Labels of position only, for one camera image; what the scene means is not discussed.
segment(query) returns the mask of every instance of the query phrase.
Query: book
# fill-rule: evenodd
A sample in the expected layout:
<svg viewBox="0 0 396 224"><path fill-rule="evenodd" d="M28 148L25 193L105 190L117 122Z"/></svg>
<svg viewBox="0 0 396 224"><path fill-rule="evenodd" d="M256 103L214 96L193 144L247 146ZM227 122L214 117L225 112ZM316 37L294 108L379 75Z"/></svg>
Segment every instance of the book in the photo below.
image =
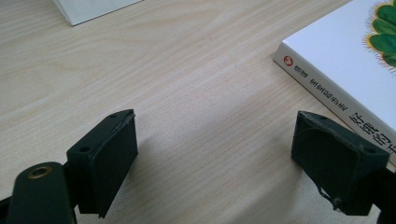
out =
<svg viewBox="0 0 396 224"><path fill-rule="evenodd" d="M287 37L274 56L353 131L390 153L393 164L395 4L353 0Z"/></svg>
<svg viewBox="0 0 396 224"><path fill-rule="evenodd" d="M140 1L142 0L54 0L66 20L73 26Z"/></svg>

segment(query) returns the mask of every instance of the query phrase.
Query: wooden table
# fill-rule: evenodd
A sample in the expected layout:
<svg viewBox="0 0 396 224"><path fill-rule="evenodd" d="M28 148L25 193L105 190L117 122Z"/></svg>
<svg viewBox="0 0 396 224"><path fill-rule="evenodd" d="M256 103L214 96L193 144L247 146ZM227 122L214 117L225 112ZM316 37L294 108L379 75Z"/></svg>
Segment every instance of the wooden table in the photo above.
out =
<svg viewBox="0 0 396 224"><path fill-rule="evenodd" d="M133 108L139 155L106 218L79 223L375 223L291 160L298 110L340 120L272 60L346 2L145 0L71 27L51 0L0 1L0 199Z"/></svg>

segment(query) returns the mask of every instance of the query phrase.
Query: publisher logo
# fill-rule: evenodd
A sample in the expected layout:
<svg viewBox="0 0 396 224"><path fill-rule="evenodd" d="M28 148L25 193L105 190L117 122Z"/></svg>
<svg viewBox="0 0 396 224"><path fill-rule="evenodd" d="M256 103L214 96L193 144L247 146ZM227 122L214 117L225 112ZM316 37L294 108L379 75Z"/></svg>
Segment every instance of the publisher logo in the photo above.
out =
<svg viewBox="0 0 396 224"><path fill-rule="evenodd" d="M283 62L285 63L285 65L287 65L288 67L293 65L293 59L290 56L285 56L283 58Z"/></svg>

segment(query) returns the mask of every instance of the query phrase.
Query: book spine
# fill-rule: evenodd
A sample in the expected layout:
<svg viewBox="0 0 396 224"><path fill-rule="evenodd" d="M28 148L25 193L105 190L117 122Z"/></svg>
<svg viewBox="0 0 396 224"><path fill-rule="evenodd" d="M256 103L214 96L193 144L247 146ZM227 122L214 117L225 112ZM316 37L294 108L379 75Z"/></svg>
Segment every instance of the book spine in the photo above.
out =
<svg viewBox="0 0 396 224"><path fill-rule="evenodd" d="M388 125L324 76L287 43L279 45L274 61L358 135L390 153L389 161L396 164L396 134Z"/></svg>

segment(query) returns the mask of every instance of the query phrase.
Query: cactus illustration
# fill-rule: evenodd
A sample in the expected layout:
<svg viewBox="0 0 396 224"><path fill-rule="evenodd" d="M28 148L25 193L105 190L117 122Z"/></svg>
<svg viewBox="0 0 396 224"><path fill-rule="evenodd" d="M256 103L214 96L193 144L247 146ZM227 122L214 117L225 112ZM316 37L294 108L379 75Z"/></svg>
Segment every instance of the cactus illustration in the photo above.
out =
<svg viewBox="0 0 396 224"><path fill-rule="evenodd" d="M375 50L380 60L396 67L396 6L392 0L375 8L371 21L373 34L366 36L369 48Z"/></svg>

